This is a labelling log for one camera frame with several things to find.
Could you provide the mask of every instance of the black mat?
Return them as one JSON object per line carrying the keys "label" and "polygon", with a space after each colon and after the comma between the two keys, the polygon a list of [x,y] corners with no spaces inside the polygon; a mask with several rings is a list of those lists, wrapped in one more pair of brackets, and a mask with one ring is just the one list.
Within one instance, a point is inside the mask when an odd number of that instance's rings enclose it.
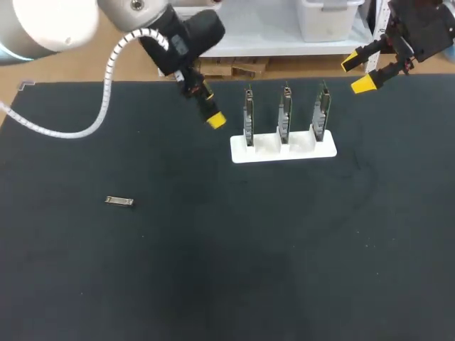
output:
{"label": "black mat", "polygon": [[[247,83],[203,126],[172,83],[117,83],[79,141],[0,133],[0,340],[455,338],[455,77],[354,97],[329,80],[334,159],[235,165]],[[293,80],[307,129],[319,80]],[[253,82],[258,132],[284,81]],[[27,87],[51,129],[94,119],[101,84]],[[132,197],[134,210],[104,204]]]}

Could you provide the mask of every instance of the white storage bin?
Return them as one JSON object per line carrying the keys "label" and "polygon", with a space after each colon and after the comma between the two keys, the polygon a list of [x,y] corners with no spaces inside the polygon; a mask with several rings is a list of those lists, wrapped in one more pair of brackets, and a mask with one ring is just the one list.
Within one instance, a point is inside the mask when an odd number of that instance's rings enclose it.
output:
{"label": "white storage bin", "polygon": [[223,4],[222,1],[216,2],[212,0],[171,0],[170,2],[178,16],[183,20],[205,9],[213,9],[218,12]]}
{"label": "white storage bin", "polygon": [[302,36],[316,43],[346,40],[365,0],[296,0]]}

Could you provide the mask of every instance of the small metal object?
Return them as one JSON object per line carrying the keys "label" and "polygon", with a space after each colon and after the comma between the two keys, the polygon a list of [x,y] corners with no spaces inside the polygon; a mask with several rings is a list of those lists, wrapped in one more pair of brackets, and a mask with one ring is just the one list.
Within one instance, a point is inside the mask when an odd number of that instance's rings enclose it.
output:
{"label": "small metal object", "polygon": [[313,113],[313,132],[316,141],[322,142],[324,140],[324,133],[326,132],[328,112],[330,111],[331,96],[327,89],[326,83],[322,82],[321,91],[318,94],[316,103],[314,105]]}
{"label": "small metal object", "polygon": [[251,88],[245,93],[245,106],[243,107],[243,129],[245,131],[245,138],[247,139],[247,146],[253,147],[255,145],[255,103],[253,101],[253,91]]}
{"label": "small metal object", "polygon": [[282,144],[289,143],[292,117],[292,91],[290,87],[284,88],[281,104],[278,111],[278,131]]}
{"label": "small metal object", "polygon": [[134,200],[125,199],[123,197],[107,197],[106,203],[122,207],[132,207],[134,204]]}
{"label": "small metal object", "polygon": [[144,7],[144,0],[132,0],[131,8],[135,11],[141,11]]}

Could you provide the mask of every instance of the white spiral cable wrap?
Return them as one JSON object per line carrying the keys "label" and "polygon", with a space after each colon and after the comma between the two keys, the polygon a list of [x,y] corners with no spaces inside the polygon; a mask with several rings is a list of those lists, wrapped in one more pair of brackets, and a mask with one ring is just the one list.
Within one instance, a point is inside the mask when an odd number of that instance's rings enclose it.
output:
{"label": "white spiral cable wrap", "polygon": [[133,40],[136,40],[140,37],[150,37],[153,38],[164,50],[169,49],[169,43],[166,38],[164,38],[158,31],[152,30],[150,28],[141,28],[139,30],[135,30],[127,35],[125,35],[115,46],[114,50],[112,51],[109,60],[107,61],[106,66],[106,73],[105,73],[105,81],[104,81],[104,89],[102,94],[102,103],[100,113],[98,114],[95,122],[85,130],[76,132],[76,133],[64,133],[60,131],[49,130],[43,128],[42,126],[38,126],[29,120],[23,118],[17,112],[15,112],[12,108],[8,105],[4,104],[0,101],[0,110],[6,112],[8,116],[12,119],[16,120],[18,123],[26,126],[27,128],[36,131],[39,134],[47,135],[56,137],[59,139],[81,139],[82,137],[89,136],[93,134],[98,128],[101,126],[102,122],[105,120],[107,110],[109,108],[109,101],[111,98],[111,89],[112,89],[112,74],[114,73],[115,63],[121,51],[125,48],[126,45],[131,43]]}

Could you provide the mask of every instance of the white holder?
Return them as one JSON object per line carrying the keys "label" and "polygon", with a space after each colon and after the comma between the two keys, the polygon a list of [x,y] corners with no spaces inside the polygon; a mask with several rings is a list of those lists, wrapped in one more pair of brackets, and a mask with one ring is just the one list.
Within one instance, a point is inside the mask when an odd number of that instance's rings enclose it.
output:
{"label": "white holder", "polygon": [[254,136],[254,146],[247,146],[245,135],[230,138],[232,162],[253,163],[305,158],[333,158],[337,154],[332,133],[326,130],[322,142],[317,142],[313,126],[308,131],[293,131],[289,144],[283,144],[277,128],[276,133]]}

